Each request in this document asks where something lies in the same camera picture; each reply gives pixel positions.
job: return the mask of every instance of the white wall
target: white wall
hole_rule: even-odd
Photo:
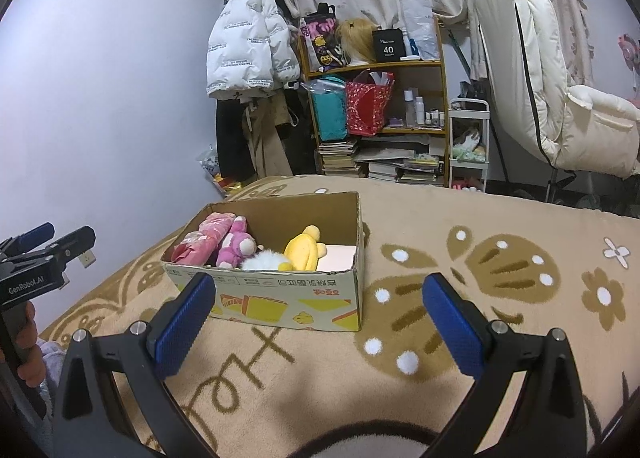
[[[97,263],[35,301],[41,329],[205,203],[206,50],[222,0],[14,0],[0,22],[0,237],[51,221]]]
[[[633,98],[632,74],[626,67],[618,47],[618,37],[624,33],[629,33],[636,40],[639,40],[640,27],[638,20],[625,0],[584,1],[589,8],[587,24],[591,33],[590,43],[594,48],[594,87],[622,98]],[[462,44],[466,58],[469,59],[468,31],[463,29],[456,30],[456,38]],[[447,43],[444,45],[444,54],[447,67],[447,86],[449,98],[451,98],[459,93],[458,82],[467,80],[467,78],[453,47]],[[494,123],[511,181],[546,186],[550,176],[548,165],[520,147],[517,142],[504,132],[497,120]],[[490,162],[490,178],[503,180],[500,158],[498,157],[497,149],[495,149],[495,143],[490,150]],[[600,194],[613,193],[620,188],[620,180],[607,175],[592,175],[592,183],[593,189]],[[578,173],[578,179],[569,189],[588,192],[590,190],[588,174],[584,172]]]

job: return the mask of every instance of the teal bag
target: teal bag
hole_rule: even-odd
[[[344,83],[337,76],[324,76],[327,80]],[[347,96],[344,91],[325,94],[312,93],[318,133],[322,141],[342,140],[347,136]]]

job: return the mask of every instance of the black box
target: black box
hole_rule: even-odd
[[[399,62],[406,55],[401,29],[376,30],[372,35],[377,62]]]

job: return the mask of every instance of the white flower pattern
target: white flower pattern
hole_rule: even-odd
[[[622,268],[629,268],[629,264],[626,262],[626,256],[630,255],[629,249],[627,247],[616,247],[616,245],[611,241],[608,237],[604,238],[604,242],[607,244],[609,248],[605,248],[602,253],[604,257],[607,259],[617,258],[622,265]]]

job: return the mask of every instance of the yellow graphic on box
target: yellow graphic on box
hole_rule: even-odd
[[[314,321],[314,318],[307,312],[302,311],[293,317],[293,320],[298,324],[311,324]]]
[[[351,304],[351,299],[298,299],[302,304],[307,305],[319,312],[338,310]]]
[[[350,332],[357,332],[360,327],[358,323],[358,311],[352,310],[334,317],[334,319],[332,319],[332,323]]]
[[[248,319],[268,323],[278,322],[288,306],[284,301],[271,297],[255,297],[254,295],[234,297],[222,294],[220,302],[224,308],[240,313]]]

